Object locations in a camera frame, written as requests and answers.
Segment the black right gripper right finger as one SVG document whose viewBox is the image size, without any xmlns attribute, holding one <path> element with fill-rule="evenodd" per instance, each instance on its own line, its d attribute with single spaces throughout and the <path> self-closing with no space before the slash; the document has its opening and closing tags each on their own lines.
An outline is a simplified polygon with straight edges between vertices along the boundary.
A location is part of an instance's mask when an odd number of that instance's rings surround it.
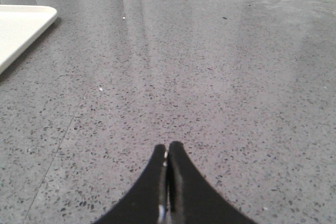
<svg viewBox="0 0 336 224">
<path fill-rule="evenodd" d="M 213 189 L 181 142 L 170 144 L 168 164 L 172 223 L 254 223 Z"/>
</svg>

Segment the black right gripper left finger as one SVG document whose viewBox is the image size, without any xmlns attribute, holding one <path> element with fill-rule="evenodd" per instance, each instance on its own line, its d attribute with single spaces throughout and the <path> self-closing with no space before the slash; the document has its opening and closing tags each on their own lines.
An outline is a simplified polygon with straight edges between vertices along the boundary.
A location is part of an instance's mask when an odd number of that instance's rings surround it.
<svg viewBox="0 0 336 224">
<path fill-rule="evenodd" d="M 166 223 L 167 151 L 156 145 L 131 189 L 95 223 Z"/>
</svg>

